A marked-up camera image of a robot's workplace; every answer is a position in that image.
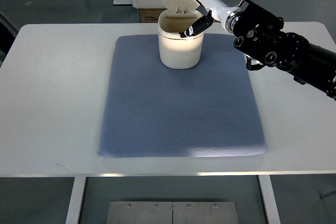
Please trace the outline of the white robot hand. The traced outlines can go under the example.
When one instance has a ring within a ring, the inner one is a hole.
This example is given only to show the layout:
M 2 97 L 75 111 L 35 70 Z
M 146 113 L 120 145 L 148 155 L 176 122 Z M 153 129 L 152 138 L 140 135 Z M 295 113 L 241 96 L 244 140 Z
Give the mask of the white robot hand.
M 233 33 L 234 26 L 239 20 L 240 15 L 243 13 L 242 8 L 238 6 L 229 7 L 220 0 L 197 1 L 200 2 L 208 13 L 190 25 L 187 30 L 179 32 L 181 38 L 194 37 L 201 34 L 211 27 L 213 19 L 220 22 L 226 32 Z

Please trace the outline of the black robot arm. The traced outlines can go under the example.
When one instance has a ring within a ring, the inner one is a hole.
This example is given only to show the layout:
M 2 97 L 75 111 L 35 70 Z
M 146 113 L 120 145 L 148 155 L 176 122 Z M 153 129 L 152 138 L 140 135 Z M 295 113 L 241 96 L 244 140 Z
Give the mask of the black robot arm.
M 235 35 L 234 47 L 247 56 L 246 68 L 257 71 L 276 67 L 293 75 L 294 81 L 309 84 L 335 98 L 335 53 L 309 43 L 296 33 L 282 31 L 281 17 L 250 0 L 248 6 L 228 7 L 220 0 L 196 0 L 207 14 L 180 32 L 182 38 L 193 37 L 218 21 Z

